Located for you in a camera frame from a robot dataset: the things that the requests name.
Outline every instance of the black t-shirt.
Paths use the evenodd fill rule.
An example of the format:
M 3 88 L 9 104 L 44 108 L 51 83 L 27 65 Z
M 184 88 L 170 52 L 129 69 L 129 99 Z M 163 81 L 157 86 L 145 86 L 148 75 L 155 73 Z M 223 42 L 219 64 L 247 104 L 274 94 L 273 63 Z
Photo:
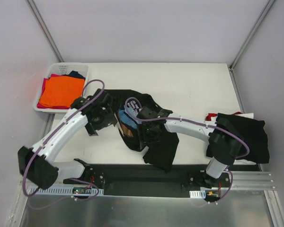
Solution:
M 218 114 L 217 121 L 220 118 L 227 119 L 242 136 L 244 142 L 249 147 L 249 154 L 238 159 L 246 159 L 259 164 L 269 162 L 268 138 L 263 128 L 265 121 L 258 121 L 255 119 L 222 113 Z M 246 149 L 242 146 L 239 151 L 239 155 L 242 155 L 245 152 Z M 213 156 L 210 145 L 207 148 L 206 156 Z
M 121 125 L 119 132 L 124 143 L 131 150 L 142 151 L 144 147 L 140 146 L 138 131 L 135 127 L 135 123 L 137 124 L 138 122 L 133 120 L 126 124 L 124 121 L 120 120 L 121 113 L 130 118 L 130 116 L 124 113 L 125 101 L 130 97 L 135 97 L 140 101 L 142 107 L 146 106 L 156 112 L 159 112 L 162 108 L 148 94 L 141 94 L 133 90 L 105 91 L 113 97 L 114 101 L 111 107 Z M 179 139 L 176 133 L 163 131 L 160 135 L 160 142 L 149 145 L 147 153 L 143 156 L 144 162 L 150 163 L 156 167 L 160 167 L 164 169 L 165 172 L 169 172 L 172 168 L 178 143 Z

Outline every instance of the blue fabric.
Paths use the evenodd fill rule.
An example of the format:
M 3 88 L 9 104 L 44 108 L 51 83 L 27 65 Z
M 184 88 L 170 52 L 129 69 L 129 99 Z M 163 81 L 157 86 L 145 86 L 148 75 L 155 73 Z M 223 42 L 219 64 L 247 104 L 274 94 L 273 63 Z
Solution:
M 134 119 L 128 117 L 128 115 L 129 115 L 128 113 L 127 113 L 127 115 L 125 113 L 127 113 L 126 110 L 119 109 L 120 121 L 124 124 L 127 124 L 127 125 L 133 127 L 134 129 L 137 129 L 137 124 L 140 124 L 141 121 L 135 121 Z M 131 111 L 131 115 L 137 116 L 138 113 L 136 113 L 135 111 Z

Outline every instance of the red cloth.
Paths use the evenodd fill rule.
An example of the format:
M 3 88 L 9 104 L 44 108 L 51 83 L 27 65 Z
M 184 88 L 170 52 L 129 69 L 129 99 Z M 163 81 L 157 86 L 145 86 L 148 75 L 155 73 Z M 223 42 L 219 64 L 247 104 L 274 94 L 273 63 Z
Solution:
M 238 115 L 238 114 L 242 114 L 241 112 L 235 112 L 233 113 L 232 115 Z M 216 113 L 209 113 L 206 117 L 205 117 L 205 120 L 206 121 L 211 121 L 212 120 L 212 117 L 216 117 L 218 116 L 218 114 Z

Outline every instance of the black cloth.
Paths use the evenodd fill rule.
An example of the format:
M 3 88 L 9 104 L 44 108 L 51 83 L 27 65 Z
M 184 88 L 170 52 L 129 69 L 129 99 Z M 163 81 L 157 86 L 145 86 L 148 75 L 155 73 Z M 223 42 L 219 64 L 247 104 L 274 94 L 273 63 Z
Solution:
M 244 142 L 249 147 L 249 154 L 238 159 L 246 159 L 258 164 L 269 162 L 268 138 L 263 128 L 265 121 L 258 121 L 246 117 L 218 113 L 217 121 L 220 118 L 226 118 L 228 121 L 230 121 L 230 123 L 243 137 Z M 239 151 L 239 155 L 242 155 L 245 152 L 246 149 L 242 146 Z M 210 145 L 207 148 L 206 156 L 213 156 Z
M 141 94 L 133 90 L 105 90 L 113 97 L 112 110 L 118 118 L 118 111 L 124 108 L 126 99 L 130 97 L 137 98 L 142 107 L 146 106 L 151 110 L 159 112 L 162 108 L 148 94 Z M 125 125 L 132 132 L 133 136 L 120 135 L 131 150 L 142 151 L 144 147 L 140 147 L 138 131 L 129 125 Z M 150 163 L 156 167 L 160 167 L 169 172 L 172 169 L 172 163 L 175 158 L 179 139 L 176 133 L 163 131 L 160 135 L 160 143 L 149 145 L 149 150 L 143 156 L 145 163 Z
M 71 71 L 69 74 L 65 74 L 65 75 L 62 75 L 62 76 L 69 76 L 69 77 L 74 77 L 74 78 L 77 78 L 77 79 L 84 79 L 85 80 L 85 77 L 82 76 L 77 71 Z

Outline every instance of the white tabletop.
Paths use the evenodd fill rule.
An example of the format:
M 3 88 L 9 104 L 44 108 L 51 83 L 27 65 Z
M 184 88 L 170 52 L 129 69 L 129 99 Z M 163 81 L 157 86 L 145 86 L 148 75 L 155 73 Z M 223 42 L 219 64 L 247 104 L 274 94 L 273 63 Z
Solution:
M 240 111 L 226 64 L 218 63 L 91 63 L 89 79 L 101 79 L 107 89 L 131 89 L 150 94 L 162 108 L 202 120 L 208 113 L 232 114 Z M 85 95 L 101 86 L 92 83 Z M 55 126 L 63 114 L 56 114 Z M 56 161 L 80 158 L 91 164 L 145 164 L 145 152 L 130 150 L 118 128 L 109 126 L 88 136 L 81 129 L 65 145 Z M 179 134 L 174 165 L 208 164 L 207 144 Z

